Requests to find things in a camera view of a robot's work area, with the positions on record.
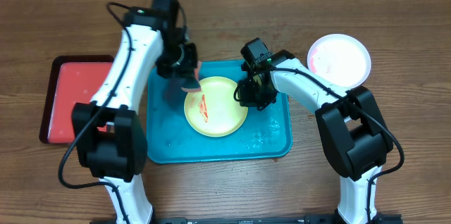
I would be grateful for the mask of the yellow-green plate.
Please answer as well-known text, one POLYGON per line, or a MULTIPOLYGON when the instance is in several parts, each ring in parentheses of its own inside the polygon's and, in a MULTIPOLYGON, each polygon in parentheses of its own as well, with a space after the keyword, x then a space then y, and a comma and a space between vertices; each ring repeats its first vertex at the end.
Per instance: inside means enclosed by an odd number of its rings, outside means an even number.
POLYGON ((208 137, 224 137, 238 130, 247 118, 248 108, 234 99, 237 83, 220 76, 199 83, 201 90, 185 97, 184 113, 190 126, 208 137))

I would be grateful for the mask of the white plate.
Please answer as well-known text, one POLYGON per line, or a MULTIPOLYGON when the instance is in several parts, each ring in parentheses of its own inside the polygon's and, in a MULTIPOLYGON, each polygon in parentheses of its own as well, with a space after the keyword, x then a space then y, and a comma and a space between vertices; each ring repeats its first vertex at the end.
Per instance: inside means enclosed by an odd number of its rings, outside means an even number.
POLYGON ((335 85, 349 89, 362 85, 371 72, 371 57, 357 39, 329 34, 316 40, 307 53, 308 69, 335 85))

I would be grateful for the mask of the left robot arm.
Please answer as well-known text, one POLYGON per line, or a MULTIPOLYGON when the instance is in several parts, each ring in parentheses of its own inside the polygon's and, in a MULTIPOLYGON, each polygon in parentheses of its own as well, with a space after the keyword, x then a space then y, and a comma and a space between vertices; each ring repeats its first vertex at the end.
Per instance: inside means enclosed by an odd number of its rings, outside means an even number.
POLYGON ((152 0, 149 8, 125 10, 116 18, 122 39, 109 74, 89 103, 77 103, 72 111, 75 139, 59 164, 58 179, 74 187, 64 180, 63 168, 76 150, 80 165, 96 179, 78 188, 104 186, 116 211, 115 223, 155 223, 142 181, 147 138, 138 118, 140 101, 153 69, 198 90, 197 48, 187 37, 186 25, 177 25, 178 18, 186 17, 178 0, 152 0))

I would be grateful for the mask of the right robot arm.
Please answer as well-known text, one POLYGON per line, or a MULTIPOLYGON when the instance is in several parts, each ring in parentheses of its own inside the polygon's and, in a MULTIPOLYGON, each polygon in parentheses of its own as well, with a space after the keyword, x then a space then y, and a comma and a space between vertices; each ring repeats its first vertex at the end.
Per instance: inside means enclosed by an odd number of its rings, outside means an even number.
POLYGON ((323 152, 340 176, 340 202, 330 223, 401 223, 375 206, 377 179, 393 150, 373 94, 365 87, 346 89, 313 74, 289 51, 272 53, 259 39, 240 53, 247 73, 234 92, 241 106, 262 111, 277 94, 295 99, 316 118, 323 152))

